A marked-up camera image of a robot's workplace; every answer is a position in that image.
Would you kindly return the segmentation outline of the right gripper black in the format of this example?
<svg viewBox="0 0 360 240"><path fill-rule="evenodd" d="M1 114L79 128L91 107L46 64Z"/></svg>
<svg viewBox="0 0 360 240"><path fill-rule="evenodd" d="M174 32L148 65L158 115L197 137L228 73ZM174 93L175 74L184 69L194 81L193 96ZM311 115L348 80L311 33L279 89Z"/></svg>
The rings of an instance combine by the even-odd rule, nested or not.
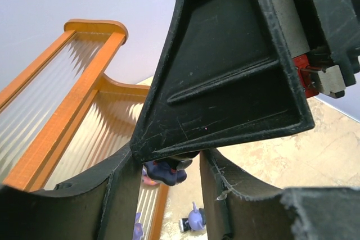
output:
<svg viewBox="0 0 360 240"><path fill-rule="evenodd" d="M359 73L359 0L292 0L305 35L309 64L304 81L331 98L341 98Z"/></svg>

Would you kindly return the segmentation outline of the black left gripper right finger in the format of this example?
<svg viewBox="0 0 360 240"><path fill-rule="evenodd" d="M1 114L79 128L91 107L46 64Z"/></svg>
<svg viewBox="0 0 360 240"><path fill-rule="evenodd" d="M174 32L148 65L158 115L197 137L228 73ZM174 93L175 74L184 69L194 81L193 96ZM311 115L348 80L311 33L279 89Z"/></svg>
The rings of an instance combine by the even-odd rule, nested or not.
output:
<svg viewBox="0 0 360 240"><path fill-rule="evenodd" d="M208 239L359 239L359 188L274 187L200 153Z"/></svg>

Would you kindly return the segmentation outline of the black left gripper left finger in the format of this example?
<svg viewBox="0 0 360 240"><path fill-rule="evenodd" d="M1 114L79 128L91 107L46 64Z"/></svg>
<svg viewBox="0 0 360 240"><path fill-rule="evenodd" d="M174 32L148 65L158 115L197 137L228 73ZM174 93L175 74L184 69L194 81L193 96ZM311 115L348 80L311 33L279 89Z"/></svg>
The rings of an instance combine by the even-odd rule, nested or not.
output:
<svg viewBox="0 0 360 240"><path fill-rule="evenodd" d="M141 164L128 144L53 190L1 185L1 239L132 239Z"/></svg>

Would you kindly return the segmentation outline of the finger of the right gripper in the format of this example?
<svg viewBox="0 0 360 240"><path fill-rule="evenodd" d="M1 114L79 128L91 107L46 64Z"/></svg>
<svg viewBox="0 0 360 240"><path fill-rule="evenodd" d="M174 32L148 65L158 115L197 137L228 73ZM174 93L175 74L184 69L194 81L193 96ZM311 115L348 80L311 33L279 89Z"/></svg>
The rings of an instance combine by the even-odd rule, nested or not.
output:
<svg viewBox="0 0 360 240"><path fill-rule="evenodd" d="M130 140L140 162L314 127L272 0L176 0Z"/></svg>

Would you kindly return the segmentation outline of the purple figure dark wings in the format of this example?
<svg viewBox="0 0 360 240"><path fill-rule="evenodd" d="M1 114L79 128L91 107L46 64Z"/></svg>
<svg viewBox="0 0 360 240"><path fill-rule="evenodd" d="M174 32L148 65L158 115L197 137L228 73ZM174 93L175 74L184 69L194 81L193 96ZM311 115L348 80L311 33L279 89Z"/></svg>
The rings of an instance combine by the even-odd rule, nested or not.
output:
<svg viewBox="0 0 360 240"><path fill-rule="evenodd" d="M203 230L206 226L205 210L203 208L198 208L195 202L192 202L192 210L188 217L181 218L178 225L181 233Z"/></svg>

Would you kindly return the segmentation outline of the purple bunny red bow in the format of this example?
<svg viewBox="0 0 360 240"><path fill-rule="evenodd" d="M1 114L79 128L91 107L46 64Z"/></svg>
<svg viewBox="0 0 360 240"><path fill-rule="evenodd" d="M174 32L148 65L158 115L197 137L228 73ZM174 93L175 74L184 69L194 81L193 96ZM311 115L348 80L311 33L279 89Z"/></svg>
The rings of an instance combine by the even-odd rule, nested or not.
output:
<svg viewBox="0 0 360 240"><path fill-rule="evenodd" d="M141 213L136 213L135 223L134 223L134 229L133 229L133 240L141 240L143 237L143 229L142 224L140 223L140 217Z"/></svg>

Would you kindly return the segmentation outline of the black figure toy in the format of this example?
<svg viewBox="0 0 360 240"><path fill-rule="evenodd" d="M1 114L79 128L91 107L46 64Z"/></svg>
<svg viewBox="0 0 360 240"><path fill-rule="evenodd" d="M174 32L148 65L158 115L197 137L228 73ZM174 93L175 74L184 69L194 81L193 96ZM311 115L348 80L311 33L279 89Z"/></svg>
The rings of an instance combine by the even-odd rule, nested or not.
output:
<svg viewBox="0 0 360 240"><path fill-rule="evenodd" d="M186 169L192 164L193 159L193 157L178 155L148 161L143 166L151 180L172 187L187 179Z"/></svg>

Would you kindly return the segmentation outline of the orange three-tier ribbed shelf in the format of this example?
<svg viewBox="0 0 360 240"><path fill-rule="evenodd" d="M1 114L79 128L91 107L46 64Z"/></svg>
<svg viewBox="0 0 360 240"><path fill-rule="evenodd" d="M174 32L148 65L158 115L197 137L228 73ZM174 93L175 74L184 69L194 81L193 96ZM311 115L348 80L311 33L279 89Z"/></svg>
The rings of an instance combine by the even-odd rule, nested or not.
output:
<svg viewBox="0 0 360 240"><path fill-rule="evenodd" d="M126 42L112 20L69 20L63 33L1 91L1 185L53 190L129 143L148 94L105 70ZM142 239L159 239L168 188L140 178Z"/></svg>

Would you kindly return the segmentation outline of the purple bunny pink base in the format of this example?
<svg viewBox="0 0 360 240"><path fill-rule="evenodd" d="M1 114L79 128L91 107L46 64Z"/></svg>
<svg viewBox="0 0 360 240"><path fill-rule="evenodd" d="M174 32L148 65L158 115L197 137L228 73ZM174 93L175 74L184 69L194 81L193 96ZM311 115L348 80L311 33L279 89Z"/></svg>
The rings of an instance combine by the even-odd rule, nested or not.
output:
<svg viewBox="0 0 360 240"><path fill-rule="evenodd" d="M144 185L149 185L149 186L156 186L159 184L159 182L156 182L154 180L152 180L148 175L147 175L147 171L146 168L143 167L142 168L142 183Z"/></svg>

